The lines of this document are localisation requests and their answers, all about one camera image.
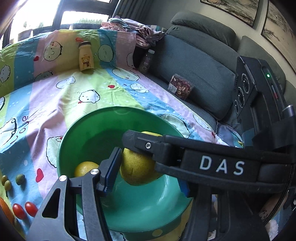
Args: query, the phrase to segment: screw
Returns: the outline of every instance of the screw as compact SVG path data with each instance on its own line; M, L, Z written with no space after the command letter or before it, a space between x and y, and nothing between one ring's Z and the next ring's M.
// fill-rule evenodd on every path
M92 174L92 175L96 175L96 174L98 174L98 173L99 173L99 170L96 169L96 168L91 170L91 174Z
M61 176L59 177L59 180L60 180L61 182L63 182L63 181L65 181L65 180L67 180L67 176L65 176L65 175L61 175Z
M147 142L146 145L145 145L145 147L146 147L147 150L149 150L151 148L151 143L150 142Z

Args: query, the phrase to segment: pink stripe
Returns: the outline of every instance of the pink stripe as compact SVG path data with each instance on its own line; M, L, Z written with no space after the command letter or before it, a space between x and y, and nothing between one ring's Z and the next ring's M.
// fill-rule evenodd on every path
M167 91L164 91L162 87L154 83L152 80L148 79L146 76L142 75L140 72L136 71L135 73L140 76L140 79L138 81L141 85L143 85L147 90L149 90L149 92L151 92L161 101L166 103L168 106L172 107L177 113L179 113L204 141L217 144L224 143L221 143L221 139L214 134L214 131L208 131L200 124L198 124L195 118L198 119L199 116L195 114L191 109L189 109L186 105L184 105Z
M58 178L46 156L47 140L63 136L67 130L61 108L62 92L56 88L57 77L50 77L33 83L30 97L29 125L27 141L31 149L34 170L43 171L44 177L38 187L44 199Z
M54 31L45 38L39 38L35 55L35 60L36 58L38 58L38 60L34 61L34 77L46 71L53 71L56 67L56 60L47 61L44 59L44 51L50 42L57 40L58 33L58 31Z
M117 32L116 40L116 64L126 70L132 70L133 52L136 46L136 34L129 32Z

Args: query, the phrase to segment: yellow fruit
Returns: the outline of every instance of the yellow fruit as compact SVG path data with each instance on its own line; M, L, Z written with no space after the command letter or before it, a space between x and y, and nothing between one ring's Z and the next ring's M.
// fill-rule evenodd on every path
M153 136L162 136L148 131L143 131L143 133ZM152 160L152 157L138 154L124 148L120 174L122 178L132 186L148 184L163 175L154 170L154 165L155 161Z
M10 221L10 223L13 223L14 220L14 216L11 212L11 210L9 209L8 205L6 204L6 202L0 197L0 207L2 208L4 214L6 215L6 217L8 218L8 220Z
M86 173L88 173L90 170L94 168L98 168L99 165L97 163L94 163L92 161L84 161L81 162L74 171L74 177L82 177Z

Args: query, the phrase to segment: tree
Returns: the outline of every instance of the tree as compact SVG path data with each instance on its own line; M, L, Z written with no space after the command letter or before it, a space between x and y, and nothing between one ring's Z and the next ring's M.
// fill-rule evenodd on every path
M43 27L43 22L41 22L38 26L37 26L37 28L42 28Z
M82 18L77 23L92 23L92 24L102 24L103 20L102 19L87 19L87 18Z

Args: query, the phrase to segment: curtain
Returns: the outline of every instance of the curtain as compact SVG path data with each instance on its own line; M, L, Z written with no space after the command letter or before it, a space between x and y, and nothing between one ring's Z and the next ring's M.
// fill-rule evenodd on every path
M112 17L120 16L143 22L153 0L119 0Z

